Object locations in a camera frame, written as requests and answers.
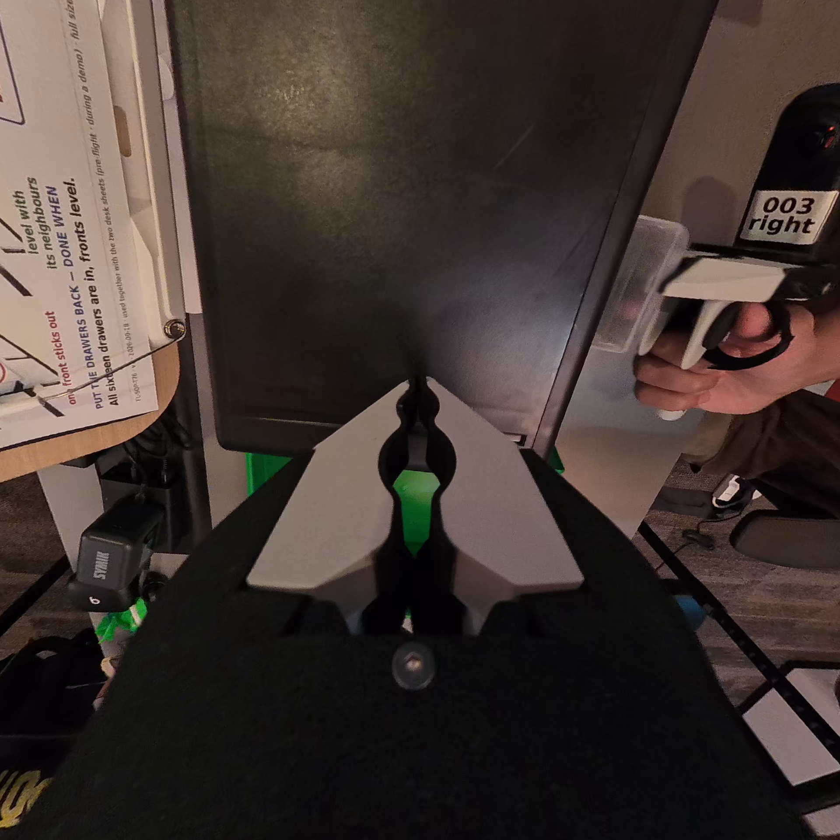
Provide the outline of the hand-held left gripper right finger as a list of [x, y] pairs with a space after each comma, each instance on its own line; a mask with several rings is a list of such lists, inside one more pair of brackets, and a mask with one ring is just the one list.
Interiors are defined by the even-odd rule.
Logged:
[[425, 548], [462, 632], [479, 634], [503, 602], [578, 591], [583, 572], [520, 447], [433, 378], [417, 397], [438, 481]]

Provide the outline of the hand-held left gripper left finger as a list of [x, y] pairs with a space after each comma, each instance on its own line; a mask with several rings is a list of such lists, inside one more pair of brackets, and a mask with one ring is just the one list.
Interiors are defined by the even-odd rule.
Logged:
[[249, 588], [330, 602], [354, 633], [403, 629], [412, 562], [394, 484], [416, 418], [414, 385], [404, 381], [313, 449]]

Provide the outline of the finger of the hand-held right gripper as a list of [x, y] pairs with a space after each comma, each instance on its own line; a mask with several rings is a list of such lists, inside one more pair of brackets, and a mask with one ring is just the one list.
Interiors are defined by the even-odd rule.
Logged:
[[688, 255], [658, 288], [664, 298], [766, 302], [783, 283], [790, 266], [747, 257]]

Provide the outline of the clear plastic drawer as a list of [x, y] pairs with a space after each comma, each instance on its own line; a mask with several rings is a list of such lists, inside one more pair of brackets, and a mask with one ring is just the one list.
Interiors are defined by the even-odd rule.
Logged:
[[658, 310], [660, 290], [686, 257], [689, 242], [681, 223], [637, 218], [592, 342], [594, 350], [623, 354], [634, 346]]

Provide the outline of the black drawer cabinet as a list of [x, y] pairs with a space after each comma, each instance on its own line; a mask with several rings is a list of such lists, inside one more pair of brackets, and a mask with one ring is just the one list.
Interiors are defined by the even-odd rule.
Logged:
[[216, 436], [441, 382], [546, 457], [717, 2], [167, 2]]

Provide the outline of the person's right hand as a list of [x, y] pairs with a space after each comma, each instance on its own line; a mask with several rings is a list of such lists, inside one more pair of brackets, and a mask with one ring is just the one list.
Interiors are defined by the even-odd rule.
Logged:
[[803, 305], [789, 304], [791, 346], [774, 360], [746, 371], [714, 371], [701, 361], [679, 367], [687, 338], [663, 332], [654, 347], [636, 357], [634, 392], [640, 403], [660, 411], [699, 407], [710, 413], [756, 413], [782, 397], [839, 377], [838, 289]]

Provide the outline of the green plastic bin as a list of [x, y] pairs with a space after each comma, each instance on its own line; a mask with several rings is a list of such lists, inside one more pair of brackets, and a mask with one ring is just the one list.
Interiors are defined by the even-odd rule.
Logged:
[[[288, 456], [246, 453], [248, 496], [252, 496], [290, 461]], [[405, 469], [395, 480], [394, 489], [402, 505], [404, 542], [412, 556], [417, 556], [428, 539], [432, 499], [438, 486], [434, 474], [419, 469]]]

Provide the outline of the black battery pack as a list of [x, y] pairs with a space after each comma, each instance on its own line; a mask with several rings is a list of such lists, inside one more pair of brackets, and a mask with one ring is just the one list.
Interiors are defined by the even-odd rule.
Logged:
[[76, 582], [113, 600], [128, 598], [139, 589], [164, 520], [162, 505], [153, 500], [121, 499], [82, 532]]

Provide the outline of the person's shoe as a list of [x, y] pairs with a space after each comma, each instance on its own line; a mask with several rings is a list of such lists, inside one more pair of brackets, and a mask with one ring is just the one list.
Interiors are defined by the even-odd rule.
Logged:
[[750, 479], [728, 475], [712, 491], [711, 505], [714, 510], [741, 511], [762, 495]]

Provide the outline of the green plastic piece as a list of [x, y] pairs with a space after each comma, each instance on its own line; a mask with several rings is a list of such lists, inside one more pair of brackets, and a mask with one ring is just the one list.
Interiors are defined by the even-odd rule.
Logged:
[[144, 622], [147, 614], [148, 603], [143, 597], [138, 598], [134, 604], [123, 612], [104, 614], [94, 628], [100, 645], [110, 644], [117, 637], [134, 635]]

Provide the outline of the black rounded device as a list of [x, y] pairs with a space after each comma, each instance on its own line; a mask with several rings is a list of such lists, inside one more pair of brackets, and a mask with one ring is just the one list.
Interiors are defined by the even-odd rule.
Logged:
[[128, 611], [140, 597], [141, 576], [116, 589], [108, 586], [80, 581], [72, 575], [66, 586], [71, 606], [85, 613], [123, 613]]

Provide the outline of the black marked floor strip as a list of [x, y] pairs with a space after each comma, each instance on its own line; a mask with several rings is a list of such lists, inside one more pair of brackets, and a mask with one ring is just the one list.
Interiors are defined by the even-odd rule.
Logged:
[[835, 761], [839, 761], [839, 736], [812, 704], [784, 676], [767, 654], [753, 642], [729, 615], [723, 604], [682, 563], [677, 553], [669, 548], [657, 533], [642, 521], [637, 533], [656, 552], [663, 565], [687, 588], [689, 595], [703, 611], [712, 618], [732, 642], [751, 662], [770, 687], [784, 700], [785, 704], [805, 724], [812, 735], [822, 744]]

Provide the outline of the black office chair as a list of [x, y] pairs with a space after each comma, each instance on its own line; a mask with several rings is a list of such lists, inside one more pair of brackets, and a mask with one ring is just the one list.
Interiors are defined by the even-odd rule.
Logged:
[[839, 570], [838, 519], [752, 511], [731, 531], [729, 542], [749, 560], [792, 569]]

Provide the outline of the black bag with yellow print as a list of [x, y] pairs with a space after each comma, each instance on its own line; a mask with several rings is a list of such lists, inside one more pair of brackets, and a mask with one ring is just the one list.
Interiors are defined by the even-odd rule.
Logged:
[[54, 780], [106, 682], [91, 627], [36, 639], [2, 660], [1, 830], [18, 825]]

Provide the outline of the white floor panel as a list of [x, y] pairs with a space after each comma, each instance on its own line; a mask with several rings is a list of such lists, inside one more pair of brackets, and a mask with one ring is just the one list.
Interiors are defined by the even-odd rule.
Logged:
[[[786, 678], [839, 733], [835, 687], [838, 663], [788, 662]], [[742, 718], [791, 784], [804, 784], [839, 771], [838, 761], [819, 742], [775, 689], [761, 687], [740, 706]]]

